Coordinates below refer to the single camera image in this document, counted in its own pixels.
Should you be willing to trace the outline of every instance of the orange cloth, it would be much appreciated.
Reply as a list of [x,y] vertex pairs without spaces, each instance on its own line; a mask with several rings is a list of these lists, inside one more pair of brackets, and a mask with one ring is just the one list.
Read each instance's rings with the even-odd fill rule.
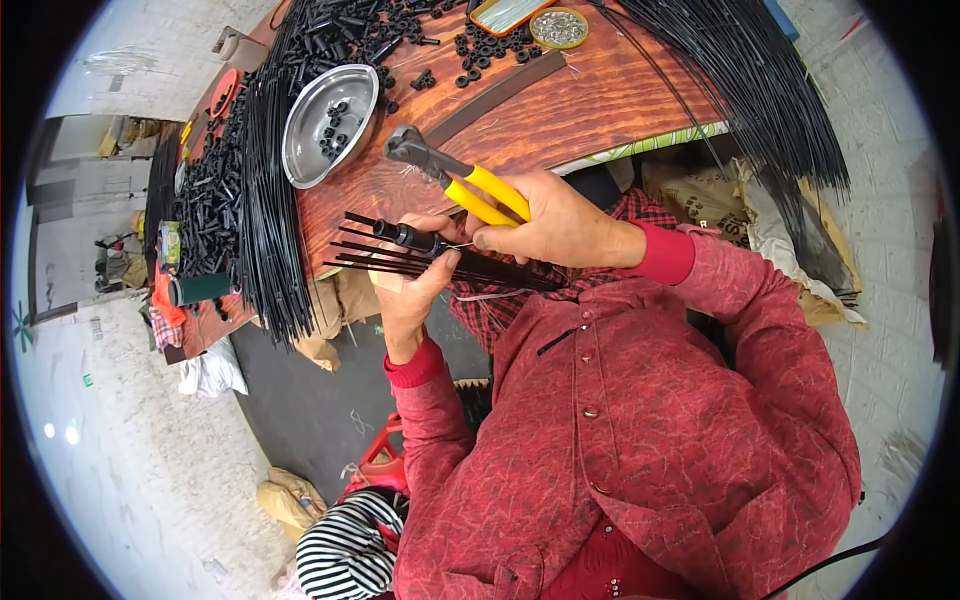
[[179,327],[186,321],[186,313],[182,308],[170,303],[170,294],[167,287],[170,285],[170,276],[160,271],[159,261],[156,263],[154,274],[154,292],[150,295],[150,303],[166,319],[171,327]]

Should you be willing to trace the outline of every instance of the red stool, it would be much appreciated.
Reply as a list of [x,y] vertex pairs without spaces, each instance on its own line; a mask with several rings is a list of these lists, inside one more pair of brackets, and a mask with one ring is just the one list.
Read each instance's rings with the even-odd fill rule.
[[[358,470],[350,475],[350,483],[344,495],[362,490],[367,486],[382,486],[410,495],[407,476],[403,470],[403,452],[397,454],[387,439],[390,434],[397,431],[403,431],[403,421],[400,420],[400,415],[391,413],[387,417],[387,424],[383,426],[380,433],[376,434],[367,451],[360,457],[360,462],[357,463]],[[373,460],[380,455],[381,451],[387,452],[390,461],[375,465]]]

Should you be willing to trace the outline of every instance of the wooden table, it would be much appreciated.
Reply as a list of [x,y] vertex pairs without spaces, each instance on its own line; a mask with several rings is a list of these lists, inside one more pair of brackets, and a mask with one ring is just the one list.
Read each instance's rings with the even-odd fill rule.
[[[570,160],[673,132],[691,125],[669,88],[634,46],[585,0],[561,0],[557,6],[580,11],[589,22],[583,45],[566,52],[570,65],[533,84],[509,101],[475,121],[441,148],[467,163],[480,164],[497,175],[551,168]],[[275,36],[268,22],[273,11],[250,33],[262,43]],[[376,131],[363,154],[344,172],[309,190],[298,190],[301,226],[306,240],[305,260],[315,276],[328,267],[336,249],[329,243],[341,238],[337,227],[350,210],[394,221],[406,212],[438,213],[452,207],[435,183],[417,174],[402,176],[403,165],[382,155],[387,136],[397,125],[409,123],[421,131],[442,121],[463,102],[515,69],[508,58],[494,60],[483,78],[465,89],[454,85],[463,73],[453,37],[463,31],[464,17],[451,12],[440,19],[421,20],[423,33],[441,41],[439,46],[401,44],[385,62],[391,67],[396,87],[388,93],[400,104],[391,115],[377,116]],[[666,50],[640,28],[631,33],[667,74],[701,123],[719,121],[720,115],[696,83],[674,62]],[[436,86],[417,92],[408,83],[429,67]],[[212,87],[201,100],[209,106]],[[223,323],[210,302],[203,302],[202,316],[184,326],[184,350],[195,356],[217,339],[242,324],[241,319]],[[240,308],[238,297],[225,299],[230,314]],[[249,314],[238,317],[244,322]]]

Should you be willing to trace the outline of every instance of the red plaid cloth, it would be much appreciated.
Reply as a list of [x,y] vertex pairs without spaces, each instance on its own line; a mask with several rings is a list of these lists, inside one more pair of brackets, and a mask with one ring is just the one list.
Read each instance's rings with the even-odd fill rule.
[[[638,189],[627,190],[620,202],[608,210],[607,214],[620,221],[639,219],[644,223],[650,223],[665,229],[676,229],[677,225],[680,224],[656,199],[650,198]],[[461,231],[466,217],[466,212],[461,212],[459,218],[456,219],[457,227]],[[504,262],[514,260],[512,256],[497,252],[481,253]],[[495,285],[473,285],[463,281],[453,281],[448,286],[448,289],[453,292],[453,298],[450,299],[449,304],[450,312],[464,324],[467,331],[476,337],[480,348],[486,353],[493,353],[493,345],[500,338],[500,334],[510,326],[516,313],[520,312],[531,294],[540,294],[548,300],[576,301],[581,292],[620,278],[616,269],[570,269],[541,262],[533,265],[533,270],[542,275],[559,274],[564,276],[566,287],[556,292],[524,291],[508,298],[462,301],[458,299],[509,294],[510,291],[505,292],[503,288]]]
[[174,348],[183,346],[183,329],[179,326],[171,326],[160,311],[152,306],[148,310],[150,311],[150,327],[154,331],[156,351],[163,352],[163,349],[168,346]]

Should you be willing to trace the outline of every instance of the stainless steel bowl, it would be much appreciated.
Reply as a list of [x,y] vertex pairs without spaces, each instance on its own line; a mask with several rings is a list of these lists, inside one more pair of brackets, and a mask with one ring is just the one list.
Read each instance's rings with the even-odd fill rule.
[[[360,155],[373,135],[379,93],[376,71],[366,64],[332,68],[303,88],[283,130],[283,171],[294,187],[313,187]],[[320,145],[330,123],[326,111],[344,101],[349,103],[349,110],[342,115],[337,133],[345,133],[348,142],[331,162],[321,154]]]

